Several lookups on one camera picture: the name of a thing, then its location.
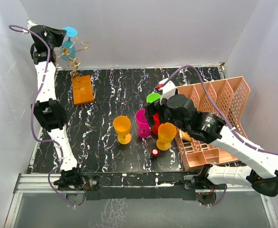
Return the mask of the green wine glass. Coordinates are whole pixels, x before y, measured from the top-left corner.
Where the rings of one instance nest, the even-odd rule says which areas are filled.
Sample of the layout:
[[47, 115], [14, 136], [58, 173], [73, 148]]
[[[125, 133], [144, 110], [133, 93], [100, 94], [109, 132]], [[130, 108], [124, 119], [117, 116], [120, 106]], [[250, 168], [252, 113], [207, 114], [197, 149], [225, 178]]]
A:
[[161, 94], [158, 93], [150, 93], [147, 98], [146, 98], [146, 102], [147, 103], [153, 103], [154, 101], [158, 100], [161, 98]]

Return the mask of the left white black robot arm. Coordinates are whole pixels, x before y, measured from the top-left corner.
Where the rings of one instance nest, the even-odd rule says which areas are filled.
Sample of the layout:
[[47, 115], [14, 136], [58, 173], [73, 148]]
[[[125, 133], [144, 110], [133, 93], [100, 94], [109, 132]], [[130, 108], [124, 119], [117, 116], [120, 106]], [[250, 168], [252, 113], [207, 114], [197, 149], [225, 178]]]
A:
[[29, 30], [34, 40], [30, 53], [35, 64], [38, 85], [38, 95], [32, 106], [33, 114], [50, 136], [49, 141], [53, 143], [59, 159], [61, 176], [54, 185], [79, 190], [85, 184], [85, 177], [81, 175], [79, 164], [72, 153], [66, 131], [67, 114], [55, 92], [54, 49], [62, 45], [66, 30], [44, 25], [33, 25]]

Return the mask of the orange wine glass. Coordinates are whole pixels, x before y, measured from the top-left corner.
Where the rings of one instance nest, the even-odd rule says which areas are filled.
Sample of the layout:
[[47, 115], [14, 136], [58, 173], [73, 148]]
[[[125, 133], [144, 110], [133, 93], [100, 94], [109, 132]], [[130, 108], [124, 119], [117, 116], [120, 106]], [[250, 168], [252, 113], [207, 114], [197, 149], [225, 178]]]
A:
[[131, 122], [126, 116], [120, 115], [113, 121], [113, 127], [118, 135], [118, 142], [120, 144], [128, 144], [131, 141]]
[[158, 140], [156, 146], [161, 151], [166, 151], [170, 148], [171, 142], [176, 135], [176, 128], [171, 123], [163, 123], [158, 128]]

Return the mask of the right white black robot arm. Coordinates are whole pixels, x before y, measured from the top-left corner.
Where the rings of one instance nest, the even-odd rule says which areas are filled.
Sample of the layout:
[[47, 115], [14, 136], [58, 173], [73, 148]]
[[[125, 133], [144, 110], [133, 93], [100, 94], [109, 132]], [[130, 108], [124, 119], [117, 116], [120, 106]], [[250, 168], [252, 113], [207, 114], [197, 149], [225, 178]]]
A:
[[182, 94], [146, 103], [144, 109], [149, 125], [154, 124], [153, 116], [158, 114], [160, 123], [170, 123], [193, 139], [218, 147], [245, 164], [205, 165], [198, 180], [203, 188], [236, 184], [250, 186], [265, 196], [278, 195], [278, 153], [253, 144], [215, 114], [197, 111], [193, 101]]

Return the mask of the magenta wine glass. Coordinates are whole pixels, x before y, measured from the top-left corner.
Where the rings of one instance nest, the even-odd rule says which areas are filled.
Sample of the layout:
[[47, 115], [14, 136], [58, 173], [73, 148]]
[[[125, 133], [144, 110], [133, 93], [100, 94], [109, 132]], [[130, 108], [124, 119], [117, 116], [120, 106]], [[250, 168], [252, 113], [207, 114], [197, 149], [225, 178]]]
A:
[[151, 130], [148, 121], [145, 117], [145, 109], [138, 110], [135, 117], [138, 126], [137, 129], [138, 136], [141, 138], [148, 138], [151, 135]]

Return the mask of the teal wine glass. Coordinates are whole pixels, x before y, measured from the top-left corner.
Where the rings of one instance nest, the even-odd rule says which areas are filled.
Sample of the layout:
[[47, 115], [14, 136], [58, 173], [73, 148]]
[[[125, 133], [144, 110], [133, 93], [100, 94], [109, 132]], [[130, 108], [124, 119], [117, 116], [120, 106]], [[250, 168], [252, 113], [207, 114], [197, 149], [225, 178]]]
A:
[[63, 29], [65, 29], [67, 31], [67, 40], [62, 44], [61, 46], [61, 58], [64, 61], [69, 61], [69, 59], [66, 57], [66, 55], [64, 54], [64, 50], [63, 48], [65, 48], [67, 50], [68, 56], [72, 59], [75, 58], [75, 46], [74, 46], [74, 41], [76, 41], [76, 38], [78, 36], [78, 31], [73, 28], [73, 27], [64, 27]]

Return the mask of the red wine glass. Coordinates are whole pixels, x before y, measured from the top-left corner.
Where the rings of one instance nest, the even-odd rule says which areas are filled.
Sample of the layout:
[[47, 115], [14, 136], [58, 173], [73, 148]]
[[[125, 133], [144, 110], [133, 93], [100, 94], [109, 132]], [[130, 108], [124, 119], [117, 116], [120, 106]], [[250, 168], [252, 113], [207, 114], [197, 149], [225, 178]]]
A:
[[153, 134], [158, 135], [158, 128], [161, 125], [160, 120], [159, 120], [159, 115], [158, 114], [153, 115], [153, 120], [154, 120], [155, 124], [152, 126], [151, 130], [152, 130]]

